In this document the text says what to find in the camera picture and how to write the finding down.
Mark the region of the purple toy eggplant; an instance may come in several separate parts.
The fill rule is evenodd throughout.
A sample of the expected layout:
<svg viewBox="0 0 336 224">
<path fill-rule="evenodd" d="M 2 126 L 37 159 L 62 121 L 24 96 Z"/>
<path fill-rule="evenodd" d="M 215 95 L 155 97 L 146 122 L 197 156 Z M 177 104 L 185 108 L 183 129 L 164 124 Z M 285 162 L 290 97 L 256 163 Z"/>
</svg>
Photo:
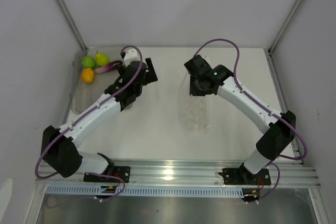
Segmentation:
<svg viewBox="0 0 336 224">
<path fill-rule="evenodd" d="M 122 65 L 123 65 L 123 62 L 121 60 L 116 60 L 116 61 L 110 62 L 102 67 L 95 69 L 94 72 L 96 74 L 102 74 L 102 73 L 106 73 L 110 71 L 115 71 L 117 70 L 119 66 L 122 66 Z"/>
</svg>

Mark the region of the clear zip top bag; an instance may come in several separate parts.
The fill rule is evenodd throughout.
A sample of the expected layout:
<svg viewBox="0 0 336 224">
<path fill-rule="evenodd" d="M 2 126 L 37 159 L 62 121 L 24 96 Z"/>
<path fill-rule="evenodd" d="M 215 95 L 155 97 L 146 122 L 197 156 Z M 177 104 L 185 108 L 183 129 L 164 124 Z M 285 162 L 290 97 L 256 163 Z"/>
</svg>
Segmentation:
<svg viewBox="0 0 336 224">
<path fill-rule="evenodd" d="M 177 96 L 178 120 L 181 127 L 193 134 L 209 132 L 209 101 L 207 97 L 190 95 L 190 75 L 185 73 Z"/>
</svg>

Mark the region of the orange toy lemon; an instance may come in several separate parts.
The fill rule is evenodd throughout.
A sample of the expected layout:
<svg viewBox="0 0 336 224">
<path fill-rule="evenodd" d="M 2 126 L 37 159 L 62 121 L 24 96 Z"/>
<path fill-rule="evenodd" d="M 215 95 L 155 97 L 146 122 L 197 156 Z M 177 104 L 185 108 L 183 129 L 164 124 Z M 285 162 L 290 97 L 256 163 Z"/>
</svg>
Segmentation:
<svg viewBox="0 0 336 224">
<path fill-rule="evenodd" d="M 92 68 L 85 68 L 81 73 L 81 79 L 86 84 L 94 82 L 95 72 Z"/>
</svg>

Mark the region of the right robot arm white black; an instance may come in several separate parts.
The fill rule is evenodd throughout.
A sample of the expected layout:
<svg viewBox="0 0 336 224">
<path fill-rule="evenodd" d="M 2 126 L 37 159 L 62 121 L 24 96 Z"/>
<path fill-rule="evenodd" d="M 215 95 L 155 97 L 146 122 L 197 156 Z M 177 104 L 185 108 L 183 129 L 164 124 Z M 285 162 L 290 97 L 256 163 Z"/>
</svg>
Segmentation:
<svg viewBox="0 0 336 224">
<path fill-rule="evenodd" d="M 277 159 L 295 137 L 296 116 L 287 111 L 272 110 L 261 99 L 248 94 L 234 79 L 234 73 L 223 65 L 212 68 L 200 55 L 184 64 L 190 75 L 190 94 L 193 96 L 217 95 L 228 101 L 247 116 L 260 130 L 262 137 L 252 154 L 240 168 L 240 179 L 251 184 L 259 172 Z"/>
</svg>

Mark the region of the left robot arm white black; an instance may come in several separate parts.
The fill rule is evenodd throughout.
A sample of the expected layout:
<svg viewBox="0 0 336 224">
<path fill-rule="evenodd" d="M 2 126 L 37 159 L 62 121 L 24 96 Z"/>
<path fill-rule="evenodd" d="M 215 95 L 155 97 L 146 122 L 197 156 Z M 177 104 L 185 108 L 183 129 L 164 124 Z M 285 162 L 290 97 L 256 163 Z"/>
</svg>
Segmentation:
<svg viewBox="0 0 336 224">
<path fill-rule="evenodd" d="M 119 74 L 100 98 L 73 122 L 58 128 L 49 126 L 43 131 L 41 155 L 56 174 L 68 178 L 76 172 L 95 173 L 102 182 L 113 178 L 110 158 L 101 153 L 83 153 L 78 148 L 100 124 L 129 107 L 141 95 L 143 86 L 157 81 L 151 58 L 145 62 L 133 61 L 121 67 Z"/>
</svg>

